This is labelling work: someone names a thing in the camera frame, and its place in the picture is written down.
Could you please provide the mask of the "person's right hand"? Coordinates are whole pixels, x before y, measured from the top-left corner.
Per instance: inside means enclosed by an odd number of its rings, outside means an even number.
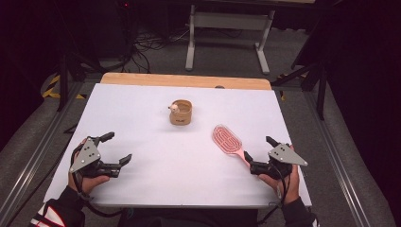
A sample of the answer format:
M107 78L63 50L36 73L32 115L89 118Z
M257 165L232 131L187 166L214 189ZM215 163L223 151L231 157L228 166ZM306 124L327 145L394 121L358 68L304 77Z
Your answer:
M283 205L300 198L300 180L297 165L292 166L291 174L286 176L284 180L274 180L265 174L260 174L258 178L272 188L273 192L281 200Z

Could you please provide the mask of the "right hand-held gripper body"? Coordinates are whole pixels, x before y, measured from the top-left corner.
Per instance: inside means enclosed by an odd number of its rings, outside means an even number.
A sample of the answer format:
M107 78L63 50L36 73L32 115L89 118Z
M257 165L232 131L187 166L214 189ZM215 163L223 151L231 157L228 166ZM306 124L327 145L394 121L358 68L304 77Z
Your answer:
M308 162L292 150L287 144L274 143L268 152L267 163L250 161L250 172L253 175L266 174L274 180L284 180L292 172L292 166L307 166Z

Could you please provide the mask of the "wooden board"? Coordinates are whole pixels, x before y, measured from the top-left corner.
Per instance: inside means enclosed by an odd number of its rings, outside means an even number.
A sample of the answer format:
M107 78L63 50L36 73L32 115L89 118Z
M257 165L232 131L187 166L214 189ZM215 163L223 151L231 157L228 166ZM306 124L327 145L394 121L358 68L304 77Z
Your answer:
M267 79L244 79L211 76L161 75L139 73L106 73L100 80L102 84L201 87L245 90L271 89Z

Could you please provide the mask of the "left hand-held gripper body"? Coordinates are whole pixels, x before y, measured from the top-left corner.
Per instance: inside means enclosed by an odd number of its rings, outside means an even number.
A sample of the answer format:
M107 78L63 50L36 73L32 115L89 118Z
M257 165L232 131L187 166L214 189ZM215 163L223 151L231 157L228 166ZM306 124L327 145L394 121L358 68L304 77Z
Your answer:
M78 148L78 156L69 169L71 173L79 173L86 178L102 175L111 178L118 177L121 169L119 164L105 164L101 161L101 154L97 148L99 143L102 143L99 137L88 136L84 144Z

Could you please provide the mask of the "pink hairbrush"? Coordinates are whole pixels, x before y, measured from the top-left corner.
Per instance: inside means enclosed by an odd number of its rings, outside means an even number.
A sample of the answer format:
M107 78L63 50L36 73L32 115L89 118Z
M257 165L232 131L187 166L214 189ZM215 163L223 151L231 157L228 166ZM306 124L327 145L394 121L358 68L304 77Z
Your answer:
M242 142L224 125L217 125L212 132L212 140L226 154L237 155L246 166L250 166L244 155Z

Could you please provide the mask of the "yellow black hazard tape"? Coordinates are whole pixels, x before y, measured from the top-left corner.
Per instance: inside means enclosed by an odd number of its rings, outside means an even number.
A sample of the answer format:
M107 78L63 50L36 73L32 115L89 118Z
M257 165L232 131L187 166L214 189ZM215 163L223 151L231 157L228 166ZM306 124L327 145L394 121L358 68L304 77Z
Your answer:
M61 94L56 91L57 84L61 81L61 76L54 76L45 88L42 97L60 98Z

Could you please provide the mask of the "tan round cup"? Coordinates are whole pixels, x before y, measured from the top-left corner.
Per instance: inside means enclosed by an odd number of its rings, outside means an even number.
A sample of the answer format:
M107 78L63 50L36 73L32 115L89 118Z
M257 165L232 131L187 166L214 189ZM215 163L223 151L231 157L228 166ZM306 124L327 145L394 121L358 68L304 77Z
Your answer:
M192 103L185 99L178 99L173 101L172 104L177 104L180 111L178 113L170 112L170 123L175 126L189 125L192 118Z

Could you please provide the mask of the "black stand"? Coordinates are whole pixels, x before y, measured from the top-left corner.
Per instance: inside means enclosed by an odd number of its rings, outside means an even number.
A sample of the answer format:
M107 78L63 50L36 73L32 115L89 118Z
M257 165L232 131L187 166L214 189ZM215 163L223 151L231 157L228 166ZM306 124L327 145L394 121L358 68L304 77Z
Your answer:
M59 101L58 111L60 112L67 104L71 95L68 90L68 78L71 77L74 82L82 82L86 76L83 69L83 64L88 65L90 68L94 69L96 72L104 74L107 70L102 67L98 62L90 61L83 56L74 53L61 53L59 60L60 67L60 89L61 97Z
M304 80L301 82L301 89L303 91L310 92L316 84L319 84L318 88L318 96L316 101L316 111L318 117L321 120L324 120L323 116L323 106L325 100L325 89L327 82L327 75L325 72L325 67L323 63L312 63L308 66L304 66L284 77L280 77L279 79L273 81L270 85L272 87L281 86L292 79L299 78L301 75L305 75Z

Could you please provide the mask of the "person's left hand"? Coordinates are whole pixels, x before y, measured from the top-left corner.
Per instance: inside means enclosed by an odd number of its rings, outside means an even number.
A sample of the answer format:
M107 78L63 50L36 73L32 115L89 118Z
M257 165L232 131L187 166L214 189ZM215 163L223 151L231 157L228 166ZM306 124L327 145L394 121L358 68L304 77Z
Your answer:
M80 191L85 193L86 195L90 195L93 189L103 183L106 183L110 180L108 176L98 176L95 178L82 178L82 177L77 177L78 180L78 185L80 188ZM74 181L74 174L68 173L68 186L77 191L77 185Z

